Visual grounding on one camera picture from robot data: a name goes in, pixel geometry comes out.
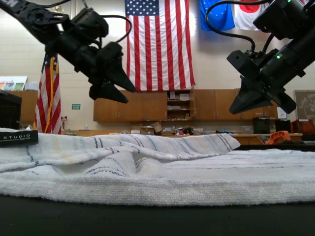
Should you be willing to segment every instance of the crumpled towel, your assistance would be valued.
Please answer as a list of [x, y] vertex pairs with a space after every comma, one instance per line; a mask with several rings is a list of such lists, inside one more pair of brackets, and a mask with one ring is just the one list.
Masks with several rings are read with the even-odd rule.
[[227, 134], [39, 134], [38, 145], [0, 149], [0, 194], [146, 206], [315, 200], [313, 152], [238, 146]]

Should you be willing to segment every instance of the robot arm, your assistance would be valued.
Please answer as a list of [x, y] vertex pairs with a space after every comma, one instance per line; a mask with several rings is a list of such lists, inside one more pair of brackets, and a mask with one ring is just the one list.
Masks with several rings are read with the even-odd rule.
[[[66, 14], [50, 12], [43, 6], [25, 0], [0, 0], [0, 8], [20, 21], [49, 55], [60, 54], [81, 71], [92, 84], [90, 97], [127, 103], [128, 99], [114, 84], [134, 92], [135, 87], [122, 68], [122, 47], [110, 42], [104, 48], [97, 38], [108, 34], [108, 24], [93, 9], [84, 8], [72, 20]], [[90, 46], [98, 44], [99, 48]]]
[[291, 39], [280, 50], [254, 53], [232, 52], [227, 60], [241, 73], [242, 85], [230, 112], [271, 106], [274, 100], [286, 113], [296, 103], [285, 93], [284, 86], [315, 61], [314, 0], [303, 5], [300, 0], [273, 0], [255, 19], [254, 25], [281, 40]]

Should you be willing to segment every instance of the orange object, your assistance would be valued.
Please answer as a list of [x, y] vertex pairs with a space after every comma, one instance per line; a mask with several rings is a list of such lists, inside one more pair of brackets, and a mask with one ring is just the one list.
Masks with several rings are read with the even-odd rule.
[[311, 119], [309, 120], [297, 119], [291, 122], [291, 130], [293, 133], [315, 134], [314, 124]]
[[291, 137], [290, 137], [289, 132], [279, 131], [279, 132], [272, 134], [270, 136], [269, 140], [265, 144], [267, 144], [267, 145], [277, 144], [279, 138], [283, 138], [283, 140], [285, 140], [285, 141], [291, 141]]

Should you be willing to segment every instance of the black cable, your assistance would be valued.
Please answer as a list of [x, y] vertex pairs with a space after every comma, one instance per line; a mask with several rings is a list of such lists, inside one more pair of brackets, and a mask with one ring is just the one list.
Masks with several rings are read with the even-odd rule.
[[100, 43], [100, 47], [102, 47], [102, 45], [103, 45], [103, 39], [102, 39], [102, 37], [99, 37], [99, 43]]
[[52, 8], [52, 7], [59, 6], [61, 4], [67, 3], [69, 1], [71, 1], [71, 0], [63, 0], [63, 1], [60, 1], [60, 2], [57, 2], [57, 3], [53, 3], [53, 4], [50, 4], [50, 5], [39, 5], [39, 6], [42, 6], [42, 7], [45, 7], [45, 8]]
[[270, 34], [269, 35], [269, 37], [268, 37], [268, 39], [267, 39], [267, 41], [266, 41], [266, 43], [265, 43], [265, 45], [264, 45], [264, 47], [263, 47], [263, 49], [262, 49], [262, 53], [266, 53], [266, 51], [267, 51], [267, 48], [268, 48], [268, 46], [269, 46], [269, 44], [270, 44], [270, 42], [271, 42], [271, 40], [274, 38], [274, 35], [273, 34]]
[[87, 2], [85, 0], [82, 0], [82, 3], [83, 5], [86, 7], [86, 8], [89, 8], [88, 5], [87, 5]]
[[130, 24], [129, 31], [128, 31], [123, 37], [121, 37], [120, 39], [118, 39], [118, 40], [116, 41], [116, 43], [121, 42], [122, 40], [124, 40], [124, 38], [126, 38], [126, 37], [128, 36], [128, 34], [130, 34], [131, 28], [132, 28], [132, 23], [131, 23], [131, 21], [130, 21], [127, 17], [119, 16], [119, 15], [101, 15], [101, 17], [103, 17], [103, 18], [121, 18], [121, 19], [124, 19], [125, 21], [127, 21], [127, 22]]
[[219, 29], [216, 29], [214, 28], [210, 23], [209, 23], [209, 19], [208, 19], [208, 15], [210, 13], [210, 11], [218, 6], [218, 5], [221, 5], [221, 4], [238, 4], [238, 5], [261, 5], [261, 4], [265, 4], [265, 3], [268, 3], [270, 2], [271, 0], [262, 0], [262, 1], [250, 1], [250, 2], [244, 2], [244, 1], [235, 1], [235, 0], [224, 0], [224, 1], [219, 1], [215, 4], [213, 4], [211, 7], [208, 8], [208, 10], [206, 11], [206, 15], [205, 15], [205, 20], [206, 20], [206, 23], [208, 25], [208, 27], [215, 33], [218, 33], [218, 34], [221, 34], [221, 35], [224, 35], [224, 36], [228, 36], [228, 37], [234, 37], [234, 38], [241, 38], [241, 39], [245, 39], [247, 41], [249, 41], [252, 46], [251, 46], [251, 52], [254, 52], [255, 50], [255, 42], [252, 38], [248, 37], [248, 36], [245, 36], [245, 35], [240, 35], [240, 34], [235, 34], [235, 33], [226, 33], [226, 32], [223, 32]]

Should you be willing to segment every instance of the flag on pole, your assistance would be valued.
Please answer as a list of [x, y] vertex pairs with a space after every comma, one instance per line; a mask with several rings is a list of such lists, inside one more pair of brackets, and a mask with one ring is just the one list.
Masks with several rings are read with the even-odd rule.
[[[210, 6], [220, 0], [199, 0], [201, 29], [210, 31], [205, 15]], [[208, 15], [209, 23], [217, 30], [230, 30], [235, 27], [231, 4], [221, 4], [213, 8]]]
[[309, 2], [309, 0], [300, 0], [301, 1], [301, 3], [303, 3], [304, 5], [306, 5], [308, 2]]
[[40, 133], [61, 134], [61, 125], [58, 55], [45, 55], [35, 109], [35, 128]]
[[234, 23], [235, 27], [243, 30], [258, 30], [253, 21], [268, 6], [268, 3], [261, 5], [234, 5]]
[[189, 0], [125, 3], [126, 16], [133, 24], [127, 38], [127, 75], [136, 89], [175, 90], [194, 85]]

